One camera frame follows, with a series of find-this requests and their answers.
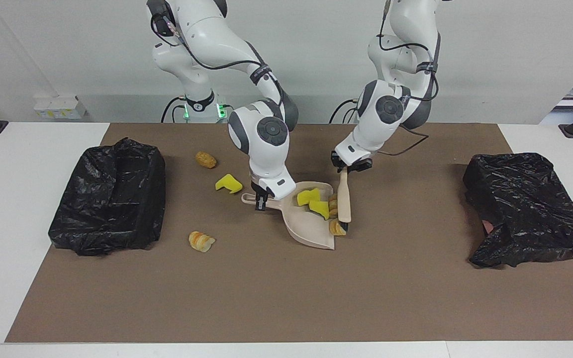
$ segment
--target brush handle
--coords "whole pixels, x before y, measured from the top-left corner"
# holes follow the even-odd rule
[[[339,172],[337,188],[337,218],[341,222],[351,222],[351,195],[348,191],[348,172],[344,168]]]

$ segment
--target table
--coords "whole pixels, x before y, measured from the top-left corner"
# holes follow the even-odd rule
[[[46,228],[81,152],[100,143],[107,124],[13,123],[0,135],[0,356],[573,356],[573,342],[404,342],[345,344],[3,345],[50,247]],[[514,152],[539,152],[573,198],[573,140],[557,128],[501,125]]]

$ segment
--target beige dustpan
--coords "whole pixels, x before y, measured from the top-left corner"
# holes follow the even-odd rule
[[[333,187],[316,181],[302,181],[295,185],[295,190],[282,200],[269,199],[267,207],[282,211],[286,229],[296,241],[318,249],[335,249],[335,239],[328,231],[328,221],[320,215],[309,211],[307,206],[297,205],[297,194],[304,190],[318,188],[322,201],[328,201],[333,195]],[[255,205],[255,195],[244,193],[242,201]]]

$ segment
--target brown table surface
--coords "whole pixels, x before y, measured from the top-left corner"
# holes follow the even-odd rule
[[[352,125],[299,125],[287,166],[296,181],[337,186],[330,150]],[[573,340],[573,261],[478,269],[483,239],[464,200],[474,154],[510,152],[488,124],[427,124],[430,139],[350,175],[353,223],[336,250],[305,247],[279,212],[214,191],[248,158],[225,125],[112,124],[103,145],[159,147],[167,208],[159,242],[104,258],[51,248],[7,342],[377,342]],[[416,140],[399,130],[384,150]],[[193,156],[210,152],[218,167]],[[191,231],[217,242],[189,247]]]

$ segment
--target yellow sponge piece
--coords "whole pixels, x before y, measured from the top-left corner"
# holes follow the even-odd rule
[[[221,190],[222,188],[229,189],[229,193],[237,193],[243,190],[243,185],[233,175],[227,174],[216,183],[216,190]]]
[[[328,220],[330,216],[328,212],[328,201],[313,201],[309,202],[309,209],[315,211],[316,213],[322,215],[324,220]]]
[[[298,206],[305,206],[312,201],[320,201],[320,190],[318,188],[314,188],[312,190],[305,190],[303,192],[298,193],[297,195]]]

